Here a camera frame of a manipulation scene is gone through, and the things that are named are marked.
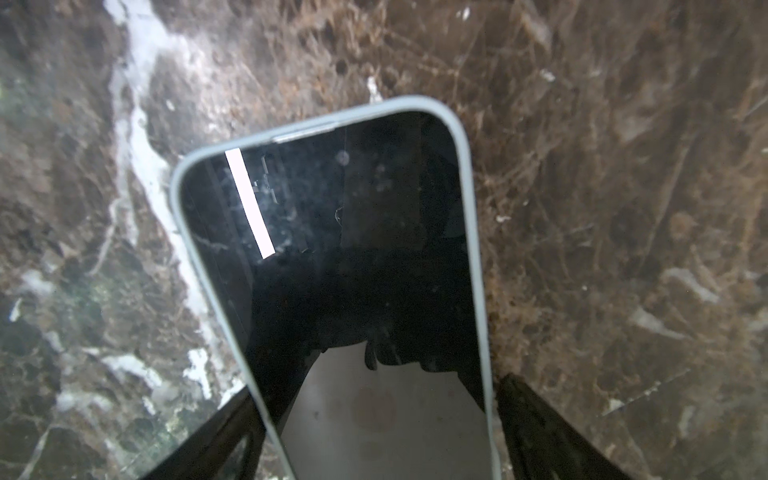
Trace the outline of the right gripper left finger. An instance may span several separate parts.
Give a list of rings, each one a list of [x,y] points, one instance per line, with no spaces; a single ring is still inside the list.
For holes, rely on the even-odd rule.
[[[245,448],[236,478],[253,479],[265,436],[257,406],[245,387],[143,479],[213,479],[241,442]]]

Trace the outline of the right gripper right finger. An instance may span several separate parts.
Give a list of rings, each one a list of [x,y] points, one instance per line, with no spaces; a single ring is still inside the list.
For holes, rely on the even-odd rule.
[[[516,479],[626,479],[524,380],[508,374],[496,389],[513,475]]]

